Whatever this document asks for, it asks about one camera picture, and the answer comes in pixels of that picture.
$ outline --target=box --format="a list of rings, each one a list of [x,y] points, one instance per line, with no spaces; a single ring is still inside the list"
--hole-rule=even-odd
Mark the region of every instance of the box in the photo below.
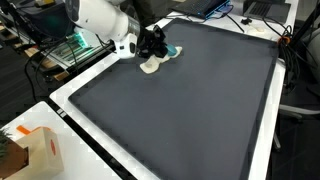
[[[28,148],[29,165],[6,180],[50,180],[63,171],[58,138],[54,132],[39,128],[16,143]]]

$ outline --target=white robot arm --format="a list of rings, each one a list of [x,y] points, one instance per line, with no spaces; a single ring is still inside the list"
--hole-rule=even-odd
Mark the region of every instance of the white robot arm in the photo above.
[[[119,58],[136,54],[139,23],[115,7],[124,0],[65,0],[69,18],[78,26],[91,31],[101,39],[115,42]]]

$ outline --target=gray mat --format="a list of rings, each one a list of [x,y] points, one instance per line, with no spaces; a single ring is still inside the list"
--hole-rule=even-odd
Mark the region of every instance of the gray mat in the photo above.
[[[179,19],[164,31],[180,57],[151,75],[121,61],[71,102],[162,179],[246,179],[274,43]]]

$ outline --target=desk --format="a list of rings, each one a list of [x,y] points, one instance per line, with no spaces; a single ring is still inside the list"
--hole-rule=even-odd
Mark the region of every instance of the desk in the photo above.
[[[64,171],[52,180],[121,179],[45,102],[36,104],[4,127],[13,140],[23,137],[15,129],[19,125],[29,130],[46,126],[57,134]]]
[[[289,18],[286,24],[294,26],[295,15],[298,7],[298,0],[287,0],[287,2],[291,3],[292,5],[289,13]],[[230,16],[234,18],[238,23],[240,23],[241,19],[244,18],[240,15],[241,3],[235,2],[234,5],[234,12],[232,12]],[[170,16],[178,14],[179,13],[173,12],[170,14]],[[170,21],[170,19],[163,19],[159,21],[157,24],[160,27],[163,27]],[[204,24],[242,33],[239,30],[239,28],[235,24],[233,24],[233,22],[230,21],[228,18],[223,18],[219,20],[209,20]],[[262,21],[254,20],[252,25],[255,27],[263,27],[265,29],[264,34],[256,34],[254,36],[274,41],[278,39],[278,36],[274,32],[269,31],[268,27]],[[249,30],[252,29],[252,27],[249,26],[242,25],[242,27],[246,31],[246,34],[248,34]],[[283,29],[281,29],[282,27],[277,24],[272,24],[272,27],[274,27],[279,32],[283,31]],[[68,101],[68,97],[71,94],[73,94],[76,90],[81,88],[83,85],[95,78],[97,75],[99,75],[101,72],[103,72],[105,69],[110,67],[118,60],[118,57],[114,54],[105,57],[104,59],[96,63],[94,66],[92,66],[91,68],[74,78],[72,81],[70,81],[69,83],[65,84],[63,87],[52,93],[50,95],[50,98],[56,104],[58,104],[63,110],[65,110],[65,112],[72,119],[74,119],[76,123],[78,123],[98,143],[100,143],[106,151],[108,151],[115,159],[117,159],[137,179],[158,179],[158,177],[151,173],[133,156],[128,154],[123,148],[121,148],[115,141],[113,141],[108,135],[106,135],[102,130],[100,130],[95,124],[93,124],[86,116],[84,116],[76,107],[74,107]],[[262,180],[266,177],[269,162],[269,154],[271,151],[271,145],[280,103],[284,76],[285,67],[281,60],[278,60],[270,85],[270,90],[266,101],[266,107],[264,110],[257,144],[253,155],[253,161],[249,175],[250,180]]]

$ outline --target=cable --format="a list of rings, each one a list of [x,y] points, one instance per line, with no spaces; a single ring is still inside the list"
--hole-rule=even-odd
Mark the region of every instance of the cable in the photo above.
[[[20,31],[19,31],[19,29],[18,29],[18,25],[17,25],[17,21],[13,18],[13,24],[14,24],[14,27],[16,28],[16,30],[17,30],[17,35],[18,35],[18,38],[19,38],[19,42],[21,43],[21,44],[23,44],[23,42],[22,42],[22,40],[21,40],[21,36],[20,36]]]
[[[27,76],[27,79],[28,79],[29,84],[30,84],[30,86],[31,86],[32,97],[33,97],[33,100],[34,100],[36,103],[37,103],[38,101],[37,101],[37,98],[36,98],[36,93],[35,93],[34,85],[33,85],[32,80],[31,80],[31,78],[30,78],[30,76],[29,76],[29,74],[28,74],[28,69],[27,69],[27,68],[28,68],[28,65],[29,65],[29,63],[31,62],[31,60],[32,60],[36,55],[38,55],[40,52],[41,52],[41,51],[39,51],[39,52],[35,53],[34,55],[32,55],[32,56],[28,59],[28,61],[26,62],[26,64],[24,65],[24,73],[25,73],[25,75]]]
[[[101,40],[101,38],[99,37],[98,34],[96,34],[96,36],[97,36],[97,38],[98,38],[98,40],[99,40],[99,42],[100,42],[100,45],[102,46],[103,49],[107,50],[107,51],[110,52],[110,53],[117,54],[117,53],[115,53],[114,51],[111,51],[110,49],[108,49],[108,48],[106,47],[108,44],[106,44],[105,42],[103,42],[103,41]]]
[[[77,75],[79,75],[78,62],[77,62],[76,55],[74,54],[74,51],[73,51],[73,49],[71,48],[71,46],[69,45],[69,43],[67,42],[66,44],[69,46],[69,48],[70,48],[70,50],[71,50],[71,52],[72,52],[72,56],[73,56],[73,59],[74,59],[74,64],[75,64],[75,66],[76,66]]]
[[[318,4],[319,4],[319,0],[317,0],[316,8],[314,9],[314,13],[313,13],[313,20],[312,20],[312,26],[311,26],[311,32],[310,32],[308,44],[311,42],[311,37],[312,37],[312,33],[313,33],[313,28],[314,28],[314,22],[316,21],[316,14],[317,14],[317,9],[318,9]]]
[[[278,31],[276,31],[274,28],[272,28],[269,23],[266,22],[265,19],[269,19],[275,23],[277,23],[278,25],[280,25],[284,31],[282,34],[280,34]],[[310,57],[313,59],[314,64],[311,64],[310,62],[306,61],[304,58],[302,58],[291,46],[290,46],[290,41],[291,38],[293,37],[293,28],[292,26],[288,25],[287,27],[285,27],[283,24],[281,24],[280,22],[270,18],[270,17],[263,17],[262,18],[263,22],[272,30],[274,31],[276,34],[279,35],[280,39],[278,41],[278,47],[279,47],[279,51],[280,51],[280,57],[283,58],[283,60],[285,61],[285,65],[286,65],[286,77],[287,77],[287,84],[286,84],[286,89],[288,90],[288,92],[286,92],[285,94],[289,94],[292,91],[294,91],[294,89],[296,88],[297,85],[297,80],[300,77],[300,65],[298,60],[306,63],[307,65],[309,65],[312,68],[317,68],[318,67],[318,63],[315,61],[313,55],[311,54],[311,52],[309,51],[309,49],[307,48],[307,46],[304,44],[304,42],[302,42],[302,45],[305,47],[307,53],[310,55]]]
[[[59,47],[59,45],[60,45],[60,43],[57,44],[57,45],[55,45],[54,47],[52,47],[52,49],[39,61],[39,64],[38,64],[38,66],[37,66],[37,68],[36,68],[36,74],[35,74],[35,76],[36,76],[36,83],[37,83],[37,85],[40,87],[40,89],[43,90],[43,91],[45,91],[45,92],[46,92],[46,90],[44,90],[44,89],[42,88],[42,86],[40,85],[40,83],[39,83],[39,81],[38,81],[38,71],[39,71],[39,69],[40,69],[40,66],[41,66],[42,62],[43,62],[54,50],[56,50],[57,47]]]
[[[227,16],[232,22],[234,22],[234,23],[238,26],[238,28],[244,33],[244,30],[241,28],[241,26],[240,26],[232,17],[230,17],[228,14],[226,14],[226,16]]]

